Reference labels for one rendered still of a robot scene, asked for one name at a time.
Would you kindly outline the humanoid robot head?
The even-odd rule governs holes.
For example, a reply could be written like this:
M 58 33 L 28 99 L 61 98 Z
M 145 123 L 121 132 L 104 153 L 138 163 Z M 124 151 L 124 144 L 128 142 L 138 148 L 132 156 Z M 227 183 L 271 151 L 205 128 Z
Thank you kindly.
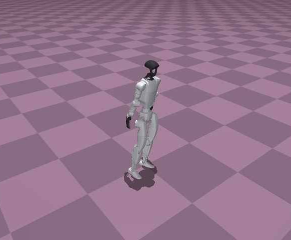
M 158 69 L 158 67 L 159 67 L 159 64 L 156 62 L 156 61 L 154 61 L 154 60 L 148 60 L 145 64 L 144 64 L 144 66 L 146 67 L 146 68 L 149 68 L 149 70 L 150 70 L 150 73 L 148 73 L 144 78 L 145 79 L 147 79 L 147 78 L 150 78 L 150 79 L 147 79 L 147 80 L 150 80 L 150 81 L 153 81 L 154 80 L 154 76 L 156 75 L 156 73 L 157 73 L 157 69 Z M 153 73 L 153 71 L 152 70 L 154 70 L 155 69 L 155 72 Z

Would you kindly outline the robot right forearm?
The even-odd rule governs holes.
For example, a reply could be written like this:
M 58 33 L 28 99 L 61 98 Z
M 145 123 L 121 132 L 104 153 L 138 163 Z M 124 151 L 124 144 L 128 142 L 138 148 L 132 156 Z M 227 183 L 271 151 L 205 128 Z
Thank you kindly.
M 130 109 L 129 109 L 129 112 L 127 114 L 127 118 L 128 117 L 133 118 L 133 115 L 135 113 L 135 110 L 137 109 L 137 107 L 135 107 L 134 105 L 135 105 L 135 101 L 133 100 L 132 103 L 131 103 L 131 105 L 130 105 Z

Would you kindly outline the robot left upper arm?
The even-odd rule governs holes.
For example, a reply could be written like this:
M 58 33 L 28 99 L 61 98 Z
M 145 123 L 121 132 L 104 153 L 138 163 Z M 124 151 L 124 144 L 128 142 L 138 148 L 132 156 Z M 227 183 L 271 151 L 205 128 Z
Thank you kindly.
M 155 77 L 156 77 L 156 76 L 155 76 Z M 160 84 L 160 82 L 161 82 L 161 79 L 158 78 L 158 77 L 156 77 L 156 78 L 158 79 L 158 87 L 159 87 L 159 84 Z M 158 89 L 158 87 L 157 87 L 157 89 Z M 158 95 L 159 95 L 158 92 L 156 92 L 155 98 L 156 98 Z

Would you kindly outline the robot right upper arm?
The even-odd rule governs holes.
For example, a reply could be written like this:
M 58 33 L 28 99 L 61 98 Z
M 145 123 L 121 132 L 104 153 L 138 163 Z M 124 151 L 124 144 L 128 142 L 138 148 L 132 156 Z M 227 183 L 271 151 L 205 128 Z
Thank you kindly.
M 141 97 L 142 91 L 145 89 L 146 83 L 144 81 L 140 81 L 135 86 L 135 93 L 134 93 L 134 107 L 140 106 L 139 98 Z

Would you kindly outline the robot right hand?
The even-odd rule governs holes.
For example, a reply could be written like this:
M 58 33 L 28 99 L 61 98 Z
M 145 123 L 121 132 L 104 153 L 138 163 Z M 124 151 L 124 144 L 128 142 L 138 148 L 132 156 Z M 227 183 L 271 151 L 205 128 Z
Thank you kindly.
M 130 116 L 129 116 L 128 118 L 126 117 L 126 127 L 127 127 L 128 129 L 130 129 L 130 120 L 131 120 L 131 118 L 132 118 L 132 117 L 130 117 Z

